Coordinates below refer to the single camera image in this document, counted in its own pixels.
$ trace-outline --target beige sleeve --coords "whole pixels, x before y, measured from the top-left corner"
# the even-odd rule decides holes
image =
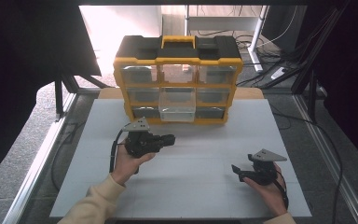
[[[264,224],[296,224],[296,223],[295,220],[292,218],[292,215],[290,215],[290,213],[286,213],[279,217],[270,219],[264,222]]]
[[[116,210],[116,200],[125,188],[112,176],[89,188],[87,196],[77,202],[59,224],[104,223]]]

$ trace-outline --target plastic drawer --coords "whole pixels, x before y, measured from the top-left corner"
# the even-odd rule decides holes
[[[197,88],[197,102],[226,104],[228,88]]]
[[[168,83],[194,83],[195,68],[189,64],[164,64],[161,66],[162,80]]]
[[[196,112],[194,88],[161,88],[158,111],[162,121],[194,121]]]
[[[145,117],[147,119],[159,119],[159,112],[156,106],[133,106],[133,116],[137,119]]]
[[[126,84],[158,83],[158,70],[156,65],[121,66],[120,72]]]
[[[236,66],[199,66],[199,83],[204,84],[232,84],[237,70]]]
[[[196,109],[197,119],[222,119],[226,108],[219,106],[198,106]]]
[[[158,88],[127,88],[131,102],[157,103],[159,98]]]

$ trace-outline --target gray bracket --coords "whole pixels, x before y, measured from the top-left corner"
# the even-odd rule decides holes
[[[145,117],[138,119],[130,124],[124,126],[121,131],[123,132],[147,132],[150,130],[150,126],[147,123]]]
[[[287,159],[283,156],[275,154],[266,149],[261,149],[261,151],[257,152],[252,156],[252,159],[256,161],[287,161]]]

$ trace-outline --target aluminum rail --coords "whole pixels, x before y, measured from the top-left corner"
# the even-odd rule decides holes
[[[301,95],[294,95],[294,99],[302,118],[310,120],[307,113],[307,104],[304,101],[304,98]],[[336,155],[334,154],[334,150],[329,146],[328,140],[326,141],[324,134],[319,128],[309,123],[307,123],[307,126],[312,138],[321,152],[322,157],[324,158],[324,162],[337,183],[339,179],[339,165]],[[347,206],[351,210],[356,223],[358,223],[358,196],[345,175],[342,176],[339,189],[342,197],[347,203]]]
[[[28,174],[24,178],[24,181],[22,182],[21,187],[16,197],[14,198],[12,205],[7,212],[7,215],[3,221],[4,224],[19,223],[25,206],[31,197],[31,194],[34,190],[34,186],[45,166],[50,151],[54,147],[54,143],[62,129],[62,125],[65,123],[68,111],[71,109],[75,98],[75,94],[69,94],[66,97],[65,103],[63,105],[64,116],[59,119],[59,121],[53,122],[51,124],[51,127],[48,130],[48,134],[43,141],[42,146],[39,148],[39,151],[34,158],[34,161],[28,171]]]

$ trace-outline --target black curtain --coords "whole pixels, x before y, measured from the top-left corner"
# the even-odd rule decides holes
[[[324,105],[358,148],[358,1],[345,9],[316,64]]]
[[[100,74],[78,6],[0,1],[0,162],[41,87],[60,76]]]

